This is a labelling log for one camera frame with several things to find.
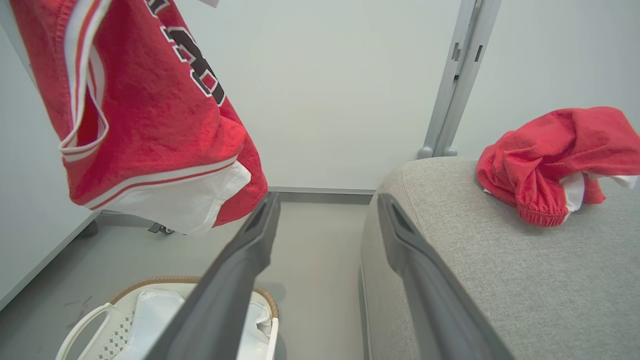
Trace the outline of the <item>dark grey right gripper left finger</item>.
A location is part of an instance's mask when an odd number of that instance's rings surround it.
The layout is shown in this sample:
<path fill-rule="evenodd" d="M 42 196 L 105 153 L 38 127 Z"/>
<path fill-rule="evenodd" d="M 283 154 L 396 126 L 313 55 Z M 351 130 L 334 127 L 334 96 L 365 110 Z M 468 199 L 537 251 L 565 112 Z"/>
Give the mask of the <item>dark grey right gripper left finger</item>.
<path fill-rule="evenodd" d="M 266 193 L 144 360 L 236 360 L 256 276 L 271 262 L 281 214 Z"/>

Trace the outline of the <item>grey partition post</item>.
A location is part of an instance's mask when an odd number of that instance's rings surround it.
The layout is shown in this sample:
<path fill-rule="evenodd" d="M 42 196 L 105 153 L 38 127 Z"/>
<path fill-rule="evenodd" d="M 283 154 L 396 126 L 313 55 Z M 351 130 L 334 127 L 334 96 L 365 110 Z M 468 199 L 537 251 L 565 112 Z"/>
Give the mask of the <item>grey partition post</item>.
<path fill-rule="evenodd" d="M 465 37 L 459 42 L 453 90 L 434 145 L 434 157 L 455 157 L 455 135 L 477 79 L 503 0 L 474 0 Z"/>
<path fill-rule="evenodd" d="M 438 93 L 430 116 L 429 127 L 418 150 L 417 159 L 431 158 L 435 155 L 435 146 L 441 136 L 446 114 L 451 104 L 451 98 L 457 86 L 457 76 L 460 73 L 460 57 L 467 49 L 467 34 L 473 23 L 477 0 L 461 0 L 461 6 L 455 21 L 454 32 L 446 54 L 445 67 L 439 83 Z"/>

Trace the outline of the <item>red shorts with elastic waistband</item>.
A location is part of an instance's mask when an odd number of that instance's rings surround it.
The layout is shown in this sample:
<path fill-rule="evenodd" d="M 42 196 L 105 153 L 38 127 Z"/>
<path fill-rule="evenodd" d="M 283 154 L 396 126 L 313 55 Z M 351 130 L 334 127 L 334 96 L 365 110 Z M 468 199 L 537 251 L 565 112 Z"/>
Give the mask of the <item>red shorts with elastic waistband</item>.
<path fill-rule="evenodd" d="M 557 227 L 582 205 L 606 200 L 599 180 L 633 189 L 640 135 L 614 107 L 549 112 L 487 146 L 476 174 L 485 192 L 539 227 Z"/>

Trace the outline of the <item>red basketball jersey white trim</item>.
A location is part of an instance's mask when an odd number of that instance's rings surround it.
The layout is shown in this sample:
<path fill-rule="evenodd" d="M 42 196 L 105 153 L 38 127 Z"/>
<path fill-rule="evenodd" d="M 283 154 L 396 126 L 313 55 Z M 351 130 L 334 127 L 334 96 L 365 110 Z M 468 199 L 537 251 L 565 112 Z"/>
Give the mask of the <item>red basketball jersey white trim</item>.
<path fill-rule="evenodd" d="M 185 235 L 250 214 L 258 150 L 175 0 L 7 0 L 70 200 Z"/>

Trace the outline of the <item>white laundry basket wicker rim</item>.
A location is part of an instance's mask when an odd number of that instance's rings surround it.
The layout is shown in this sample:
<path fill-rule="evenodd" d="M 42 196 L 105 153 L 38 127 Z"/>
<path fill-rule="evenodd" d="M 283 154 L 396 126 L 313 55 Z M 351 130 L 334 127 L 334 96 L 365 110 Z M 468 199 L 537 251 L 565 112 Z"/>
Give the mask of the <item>white laundry basket wicker rim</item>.
<path fill-rule="evenodd" d="M 98 330 L 95 331 L 87 346 L 77 360 L 114 360 L 127 344 L 130 330 L 133 328 L 133 315 L 138 296 L 144 290 L 166 290 L 185 296 L 185 300 L 201 280 L 199 276 L 156 276 L 130 285 L 119 292 L 110 301 L 92 310 L 82 317 L 62 342 L 55 360 L 70 360 L 70 351 L 78 336 L 96 318 L 104 315 Z M 278 328 L 273 344 L 276 347 L 280 326 L 280 313 L 276 300 L 267 289 L 255 287 L 258 300 L 266 302 L 272 312 L 273 324 Z"/>

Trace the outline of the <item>grey partition bottom rail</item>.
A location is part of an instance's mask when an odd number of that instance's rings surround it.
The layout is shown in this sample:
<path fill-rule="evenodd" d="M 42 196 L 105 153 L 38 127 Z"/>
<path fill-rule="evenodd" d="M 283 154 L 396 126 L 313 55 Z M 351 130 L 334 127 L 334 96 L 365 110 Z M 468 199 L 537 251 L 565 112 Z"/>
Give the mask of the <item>grey partition bottom rail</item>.
<path fill-rule="evenodd" d="M 281 202 L 339 205 L 368 205 L 376 192 L 374 189 L 282 186 L 270 186 L 269 191 L 280 193 Z"/>
<path fill-rule="evenodd" d="M 0 230 L 0 312 L 13 301 L 99 213 L 81 217 L 75 227 L 28 220 Z"/>

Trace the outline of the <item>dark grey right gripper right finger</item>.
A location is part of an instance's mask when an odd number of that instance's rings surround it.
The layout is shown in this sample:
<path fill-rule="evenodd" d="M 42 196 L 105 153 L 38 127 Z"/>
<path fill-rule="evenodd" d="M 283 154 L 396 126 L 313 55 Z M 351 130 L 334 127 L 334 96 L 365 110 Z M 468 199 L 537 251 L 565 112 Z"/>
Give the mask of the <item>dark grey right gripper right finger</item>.
<path fill-rule="evenodd" d="M 382 193 L 377 211 L 387 262 L 406 292 L 420 360 L 515 360 L 400 201 Z"/>

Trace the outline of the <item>grey fabric sofa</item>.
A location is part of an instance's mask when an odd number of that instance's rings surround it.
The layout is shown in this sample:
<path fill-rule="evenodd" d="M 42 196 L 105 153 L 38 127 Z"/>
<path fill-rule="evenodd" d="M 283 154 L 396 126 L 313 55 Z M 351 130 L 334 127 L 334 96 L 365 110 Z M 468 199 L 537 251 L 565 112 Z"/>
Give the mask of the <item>grey fabric sofa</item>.
<path fill-rule="evenodd" d="M 640 360 L 640 184 L 537 227 L 483 191 L 477 161 L 391 171 L 393 195 L 517 360 Z"/>

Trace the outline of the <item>grey curved partition leg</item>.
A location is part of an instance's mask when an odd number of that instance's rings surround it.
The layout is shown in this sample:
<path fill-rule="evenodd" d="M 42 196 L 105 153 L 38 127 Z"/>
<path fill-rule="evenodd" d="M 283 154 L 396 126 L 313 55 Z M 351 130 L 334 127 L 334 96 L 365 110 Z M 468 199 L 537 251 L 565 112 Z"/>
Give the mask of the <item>grey curved partition leg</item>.
<path fill-rule="evenodd" d="M 84 228 L 82 228 L 80 233 L 76 235 L 76 238 L 87 239 L 97 235 L 99 232 L 98 219 L 106 220 L 108 224 L 114 224 L 116 226 L 144 227 L 146 230 L 148 230 L 148 228 L 150 228 L 154 223 L 149 219 L 141 218 L 139 216 L 108 210 L 106 212 L 101 212 L 95 219 L 92 219 L 86 226 L 84 226 Z"/>

